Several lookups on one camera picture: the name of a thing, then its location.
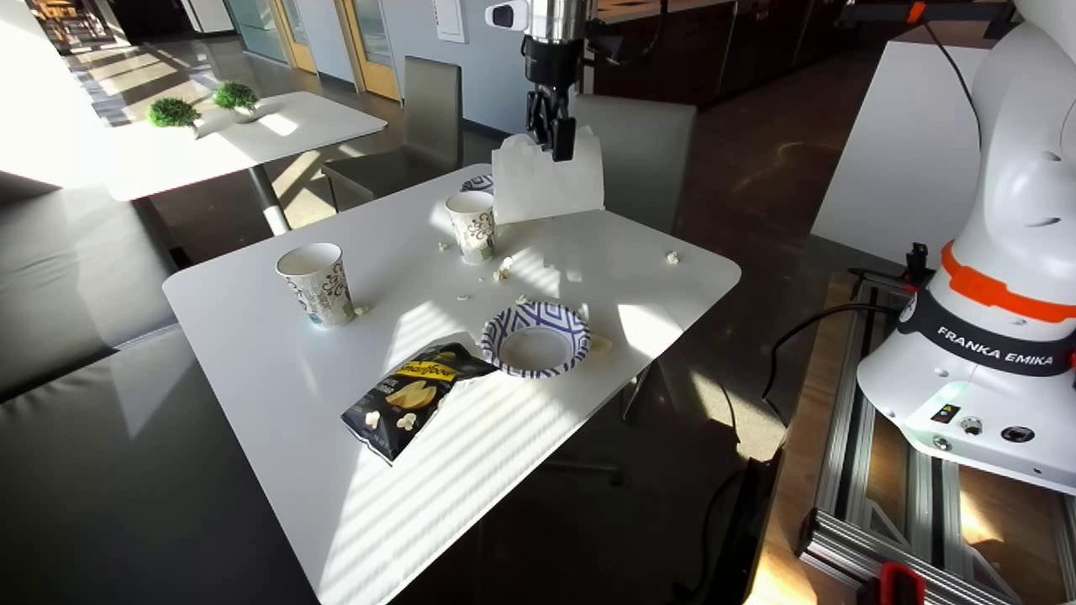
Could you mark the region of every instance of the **green plant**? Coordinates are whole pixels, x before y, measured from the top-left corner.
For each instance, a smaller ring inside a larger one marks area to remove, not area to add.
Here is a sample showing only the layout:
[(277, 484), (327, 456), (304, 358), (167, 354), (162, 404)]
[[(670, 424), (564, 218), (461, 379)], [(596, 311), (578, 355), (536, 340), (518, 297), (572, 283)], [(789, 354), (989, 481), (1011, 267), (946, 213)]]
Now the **green plant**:
[(225, 84), (215, 86), (213, 99), (215, 99), (220, 108), (234, 111), (234, 108), (255, 108), (255, 105), (259, 105), (259, 94), (255, 94), (249, 84), (242, 84), (242, 80), (225, 80)]
[(194, 111), (194, 105), (182, 99), (182, 98), (158, 98), (147, 108), (147, 120), (156, 127), (192, 127), (203, 113)]

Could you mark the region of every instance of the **white table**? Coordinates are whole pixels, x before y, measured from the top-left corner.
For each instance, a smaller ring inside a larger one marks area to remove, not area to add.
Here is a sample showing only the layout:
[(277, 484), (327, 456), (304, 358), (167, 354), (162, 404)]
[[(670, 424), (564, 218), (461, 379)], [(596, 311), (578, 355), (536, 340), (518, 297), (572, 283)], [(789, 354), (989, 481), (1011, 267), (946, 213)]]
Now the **white table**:
[(232, 111), (213, 108), (203, 113), (203, 137), (188, 127), (111, 127), (114, 172), (108, 173), (108, 192), (121, 200), (137, 200), (220, 173), (249, 172), (259, 187), (266, 221), (280, 236), (289, 224), (264, 163), (382, 127), (380, 118), (308, 89), (264, 98), (259, 113), (259, 120), (242, 125)]
[[(499, 236), (508, 279), (447, 250), (437, 200), (464, 167), (331, 221), (240, 250), (164, 283), (164, 297), (324, 602), (388, 602), (556, 453), (630, 376), (674, 347), (741, 267), (609, 213), (518, 221)], [(274, 262), (331, 237), (367, 317), (308, 326)], [(559, 379), (459, 382), (388, 463), (341, 412), (431, 340), (472, 349), (504, 307), (584, 307), (596, 349)]]

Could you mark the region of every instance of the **floor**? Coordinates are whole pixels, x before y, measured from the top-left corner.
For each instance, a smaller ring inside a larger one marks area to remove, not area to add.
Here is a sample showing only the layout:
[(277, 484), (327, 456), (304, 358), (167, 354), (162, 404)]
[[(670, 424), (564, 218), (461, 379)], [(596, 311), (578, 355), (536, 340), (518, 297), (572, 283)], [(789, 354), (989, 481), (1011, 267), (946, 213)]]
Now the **floor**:
[[(769, 347), (819, 308), (834, 271), (892, 267), (810, 237), (875, 57), (849, 50), (700, 111), (678, 236), (738, 260), (743, 283), (666, 354), (630, 419), (615, 399), (564, 448), (568, 460), (615, 463), (620, 481), (563, 463), (539, 469), (399, 602), (700, 602), (705, 583), (728, 578), (730, 569), (712, 562), (738, 494), (748, 494), (743, 463), (769, 463), (779, 450), (810, 332), (779, 349), (773, 406), (759, 396)], [(327, 159), (399, 134), (397, 105), (244, 57), (232, 36), (91, 50), (72, 57), (72, 68), (111, 125), (137, 120), (164, 89), (199, 99), (215, 80), (249, 80), (259, 94), (306, 86), (388, 118), (391, 131), (378, 141), (268, 163), (294, 224), (333, 214), (321, 178)], [(494, 134), (472, 127), (464, 159), (489, 160), (490, 145)], [(167, 245), (203, 262), (268, 237), (249, 195), (242, 178), (215, 178), (153, 205), (167, 224)]]

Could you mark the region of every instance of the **paper cup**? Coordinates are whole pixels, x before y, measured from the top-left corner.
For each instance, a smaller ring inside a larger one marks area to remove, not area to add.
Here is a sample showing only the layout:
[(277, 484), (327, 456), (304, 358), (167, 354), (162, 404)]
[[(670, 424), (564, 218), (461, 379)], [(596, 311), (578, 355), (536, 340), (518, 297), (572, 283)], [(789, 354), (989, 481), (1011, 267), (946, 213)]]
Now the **paper cup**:
[(459, 192), (444, 200), (464, 264), (494, 260), (494, 195)]
[(306, 241), (298, 250), (289, 250), (287, 255), (280, 255), (277, 271), (289, 283), (314, 322), (341, 326), (357, 320), (341, 245)]

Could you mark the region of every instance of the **table leg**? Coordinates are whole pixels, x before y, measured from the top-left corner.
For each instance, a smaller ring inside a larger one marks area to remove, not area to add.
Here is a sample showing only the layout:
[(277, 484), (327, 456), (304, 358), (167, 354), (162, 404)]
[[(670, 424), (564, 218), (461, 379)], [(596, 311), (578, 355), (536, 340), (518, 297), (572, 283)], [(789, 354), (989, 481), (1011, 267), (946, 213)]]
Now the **table leg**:
[(266, 221), (268, 221), (268, 230), (274, 230), (274, 236), (294, 230), (294, 224), (289, 224), (289, 218), (281, 214), (280, 198), (277, 198), (277, 192), (274, 192), (268, 172), (266, 172), (264, 163), (255, 163), (255, 167), (244, 167), (244, 173), (249, 173), (249, 182), (255, 186), (255, 198), (259, 198), (259, 209), (264, 209), (264, 214), (266, 214)]

